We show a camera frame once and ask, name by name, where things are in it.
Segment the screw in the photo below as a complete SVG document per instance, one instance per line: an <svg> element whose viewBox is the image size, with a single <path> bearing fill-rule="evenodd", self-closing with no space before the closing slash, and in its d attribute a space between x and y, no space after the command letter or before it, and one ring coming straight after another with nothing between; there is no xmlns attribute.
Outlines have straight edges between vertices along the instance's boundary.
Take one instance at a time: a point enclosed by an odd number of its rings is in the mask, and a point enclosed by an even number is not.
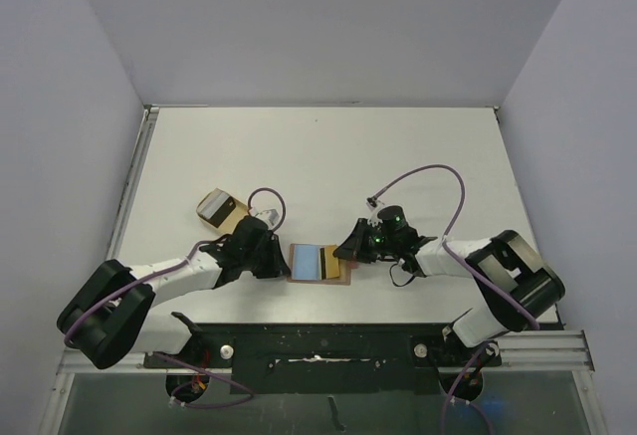
<svg viewBox="0 0 637 435"><path fill-rule="evenodd" d="M425 358L427 356L427 345L419 343L414 347L414 353L418 358Z"/></svg>
<svg viewBox="0 0 637 435"><path fill-rule="evenodd" d="M221 354L221 358L228 360L234 355L235 349L232 348L232 345L223 345L219 350L219 353Z"/></svg>

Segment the gray wall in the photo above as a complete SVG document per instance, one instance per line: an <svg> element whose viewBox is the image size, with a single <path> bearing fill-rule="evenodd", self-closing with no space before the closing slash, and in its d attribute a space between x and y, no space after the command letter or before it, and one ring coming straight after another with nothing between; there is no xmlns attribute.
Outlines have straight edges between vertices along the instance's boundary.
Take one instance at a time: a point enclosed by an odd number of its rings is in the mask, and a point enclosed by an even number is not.
<svg viewBox="0 0 637 435"><path fill-rule="evenodd" d="M559 0L90 0L145 103L501 103Z"/></svg>
<svg viewBox="0 0 637 435"><path fill-rule="evenodd" d="M59 311L104 257L135 94L87 0L0 0L0 433L37 431Z"/></svg>
<svg viewBox="0 0 637 435"><path fill-rule="evenodd" d="M564 319L588 333L613 434L637 424L637 0L562 0L503 132Z"/></svg>

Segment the metal frame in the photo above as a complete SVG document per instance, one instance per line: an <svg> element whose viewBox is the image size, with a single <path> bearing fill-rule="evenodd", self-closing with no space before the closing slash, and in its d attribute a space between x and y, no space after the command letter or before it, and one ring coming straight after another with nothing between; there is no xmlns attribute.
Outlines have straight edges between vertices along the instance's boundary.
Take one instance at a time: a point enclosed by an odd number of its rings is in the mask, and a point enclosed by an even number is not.
<svg viewBox="0 0 637 435"><path fill-rule="evenodd" d="M123 189L106 257L119 252L123 234L134 200L143 164L157 122L160 107L144 107L143 118ZM592 358L583 330L543 330L510 333L498 339L503 365L487 367L488 371L568 370L573 374L577 392L592 435L606 435L601 409L592 385ZM213 369L231 373L231 369ZM76 373L186 373L185 369L148 369L143 366L143 354L131 354L114 367L97 370L81 353L65 350L45 415L40 435L58 434Z"/></svg>

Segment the white wall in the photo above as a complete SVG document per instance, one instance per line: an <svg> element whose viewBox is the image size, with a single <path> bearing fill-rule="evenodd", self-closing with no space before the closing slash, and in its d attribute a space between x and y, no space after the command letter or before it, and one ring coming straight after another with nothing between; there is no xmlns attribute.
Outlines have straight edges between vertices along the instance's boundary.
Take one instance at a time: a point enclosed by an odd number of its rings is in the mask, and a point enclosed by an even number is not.
<svg viewBox="0 0 637 435"><path fill-rule="evenodd" d="M145 103L499 104L559 0L90 0Z"/></svg>
<svg viewBox="0 0 637 435"><path fill-rule="evenodd" d="M0 433L37 431L142 108L87 0L0 0Z"/></svg>
<svg viewBox="0 0 637 435"><path fill-rule="evenodd" d="M588 333L612 434L637 424L637 0L562 0L502 128L565 321Z"/></svg>

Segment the white table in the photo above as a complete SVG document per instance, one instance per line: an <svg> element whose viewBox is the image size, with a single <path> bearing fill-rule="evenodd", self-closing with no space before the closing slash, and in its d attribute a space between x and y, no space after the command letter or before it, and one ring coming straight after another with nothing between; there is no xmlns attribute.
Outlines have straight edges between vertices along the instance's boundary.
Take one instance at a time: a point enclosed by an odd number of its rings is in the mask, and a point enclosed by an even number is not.
<svg viewBox="0 0 637 435"><path fill-rule="evenodd" d="M213 239L195 207L215 187L244 201L259 186L279 190L288 204L278 231L286 257L290 243L340 244L356 219L368 215L367 196L407 170L436 162L457 168L467 184L454 237L514 229L534 245L491 109L162 108L117 256L130 265L157 262ZM381 199L403 206L420 234L440 236L458 198L455 178L433 170ZM276 199L263 194L254 204L267 209ZM397 289L388 269L387 263L361 266L350 286L244 274L154 311L181 311L197 323L447 323L481 298L470 279L431 277ZM556 323L556 311L539 320Z"/></svg>

